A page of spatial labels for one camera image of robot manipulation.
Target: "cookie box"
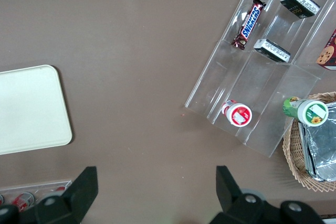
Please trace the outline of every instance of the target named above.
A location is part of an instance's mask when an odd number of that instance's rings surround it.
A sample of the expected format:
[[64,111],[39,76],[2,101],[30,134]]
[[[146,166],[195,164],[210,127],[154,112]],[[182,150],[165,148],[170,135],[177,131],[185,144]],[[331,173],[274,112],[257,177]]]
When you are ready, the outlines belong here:
[[336,70],[336,30],[322,50],[316,63],[329,70]]

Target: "white tray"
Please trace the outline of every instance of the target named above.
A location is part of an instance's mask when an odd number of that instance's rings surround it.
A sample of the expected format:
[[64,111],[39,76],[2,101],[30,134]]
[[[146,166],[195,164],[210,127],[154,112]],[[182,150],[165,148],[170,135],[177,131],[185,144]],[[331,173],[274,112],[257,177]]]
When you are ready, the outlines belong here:
[[65,145],[71,138],[54,67],[0,73],[0,155]]

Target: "red and white cup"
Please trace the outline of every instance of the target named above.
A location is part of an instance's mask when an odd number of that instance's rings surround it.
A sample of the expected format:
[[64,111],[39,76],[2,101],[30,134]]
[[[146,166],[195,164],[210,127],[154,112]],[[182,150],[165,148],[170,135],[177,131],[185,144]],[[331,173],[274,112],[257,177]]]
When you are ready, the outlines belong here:
[[244,127],[252,119],[251,109],[242,103],[237,103],[235,100],[226,101],[222,105],[222,113],[236,127]]
[[12,205],[15,205],[18,207],[19,212],[22,212],[26,210],[28,207],[30,207],[35,202],[35,197],[32,193],[24,192],[17,196],[13,202]]
[[53,191],[50,194],[45,195],[44,197],[42,197],[41,200],[51,197],[51,196],[61,196],[65,192],[66,189],[67,189],[66,186],[58,186],[55,191]]

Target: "candy bar wrapper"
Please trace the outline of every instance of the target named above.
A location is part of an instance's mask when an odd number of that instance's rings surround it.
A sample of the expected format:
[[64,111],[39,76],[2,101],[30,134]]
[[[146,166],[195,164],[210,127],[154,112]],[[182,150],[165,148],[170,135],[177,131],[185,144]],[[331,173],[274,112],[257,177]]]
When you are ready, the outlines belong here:
[[266,6],[260,0],[253,0],[253,5],[251,9],[248,11],[242,27],[240,28],[239,34],[236,38],[232,41],[231,45],[237,47],[241,50],[245,49],[246,42],[248,37],[250,36],[253,28],[255,27],[258,18],[260,17],[262,9]]

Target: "acrylic shelf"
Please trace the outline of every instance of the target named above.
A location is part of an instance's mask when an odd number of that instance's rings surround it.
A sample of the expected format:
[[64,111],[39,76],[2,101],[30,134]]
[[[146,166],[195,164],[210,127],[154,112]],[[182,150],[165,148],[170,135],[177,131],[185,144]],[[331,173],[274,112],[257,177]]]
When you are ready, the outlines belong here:
[[[321,9],[305,19],[297,18],[280,0],[261,0],[267,6],[243,51],[230,43],[252,1],[240,1],[185,106],[246,146],[271,156],[287,129],[284,100],[290,96],[306,98],[326,71],[316,60],[336,28],[336,0],[314,0]],[[289,51],[289,62],[274,62],[255,51],[253,45],[261,38]],[[227,100],[251,108],[253,118],[247,126],[234,127],[222,115],[221,107]]]

